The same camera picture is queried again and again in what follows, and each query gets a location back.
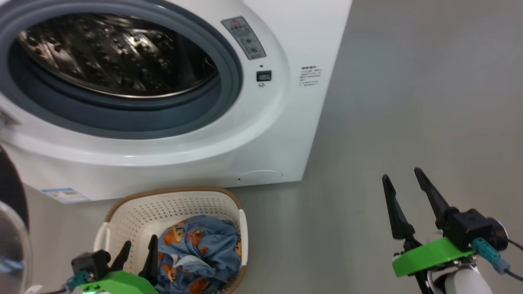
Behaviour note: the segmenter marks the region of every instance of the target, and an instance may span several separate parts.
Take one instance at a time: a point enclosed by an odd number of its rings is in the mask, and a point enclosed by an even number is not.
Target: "cartoon print fabric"
[[[158,238],[159,294],[211,294],[240,272],[242,241],[229,220],[196,216]]]

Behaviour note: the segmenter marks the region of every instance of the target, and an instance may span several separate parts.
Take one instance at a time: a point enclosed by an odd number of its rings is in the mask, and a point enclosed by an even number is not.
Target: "white plastic basket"
[[[108,213],[95,238],[94,251],[104,249],[114,259],[125,241],[132,243],[123,270],[138,274],[147,258],[151,236],[160,236],[168,227],[192,216],[208,215],[231,220],[242,239],[242,268],[234,283],[224,289],[231,293],[240,284],[248,259],[245,212],[236,196],[222,188],[173,188],[140,193],[124,198]]]

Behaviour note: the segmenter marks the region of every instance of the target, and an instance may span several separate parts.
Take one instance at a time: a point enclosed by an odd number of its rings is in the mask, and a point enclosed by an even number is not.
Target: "washer door opening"
[[[0,91],[24,110],[73,131],[154,139],[208,125],[236,100],[240,62],[194,14],[163,1],[66,2],[0,10],[10,44],[0,46]]]

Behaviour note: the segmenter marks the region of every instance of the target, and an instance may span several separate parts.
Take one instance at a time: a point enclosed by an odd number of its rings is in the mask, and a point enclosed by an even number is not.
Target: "floor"
[[[523,242],[523,2],[355,0],[304,180],[233,189],[249,224],[242,293],[419,293],[395,277],[388,173],[417,238],[434,216],[413,168],[447,201]],[[62,205],[28,191],[34,282],[53,290],[115,201]],[[523,254],[504,253],[523,274]],[[494,293],[520,282],[480,270]]]

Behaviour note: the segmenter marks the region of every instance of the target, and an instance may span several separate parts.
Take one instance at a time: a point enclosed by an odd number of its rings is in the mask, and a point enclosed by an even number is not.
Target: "washing machine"
[[[299,181],[350,0],[0,0],[0,140],[61,202]]]

